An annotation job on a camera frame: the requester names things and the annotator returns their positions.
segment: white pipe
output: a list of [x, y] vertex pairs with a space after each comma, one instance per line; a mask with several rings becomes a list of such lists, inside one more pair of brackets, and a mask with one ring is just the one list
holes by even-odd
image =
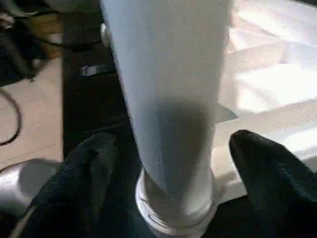
[[144, 166], [139, 210], [157, 236], [201, 236], [228, 0], [103, 0]]

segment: silver object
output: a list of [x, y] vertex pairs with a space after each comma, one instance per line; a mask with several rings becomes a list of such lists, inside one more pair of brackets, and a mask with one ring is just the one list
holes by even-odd
[[22, 216], [40, 189], [56, 173], [59, 164], [32, 159], [3, 169], [0, 172], [0, 211]]

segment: white surface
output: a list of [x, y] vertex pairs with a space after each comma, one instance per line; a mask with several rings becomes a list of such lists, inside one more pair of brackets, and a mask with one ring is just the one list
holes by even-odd
[[221, 202], [246, 195], [228, 148], [230, 135], [240, 129], [254, 131], [285, 145], [313, 171], [317, 171], [316, 109], [317, 100], [311, 100], [218, 124], [211, 167]]

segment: plastic tube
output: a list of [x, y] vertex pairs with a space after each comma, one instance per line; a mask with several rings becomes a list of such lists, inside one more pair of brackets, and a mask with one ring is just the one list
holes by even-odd
[[200, 236], [215, 211], [210, 158], [229, 3], [102, 1], [144, 167], [136, 200], [157, 236]]

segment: dark fabric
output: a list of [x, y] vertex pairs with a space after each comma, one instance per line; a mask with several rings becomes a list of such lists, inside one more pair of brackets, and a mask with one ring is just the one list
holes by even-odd
[[32, 201], [35, 210], [20, 237], [92, 237], [116, 154], [114, 137], [106, 133], [78, 145]]
[[264, 237], [317, 236], [316, 174], [281, 144], [250, 131], [234, 133], [230, 151]]

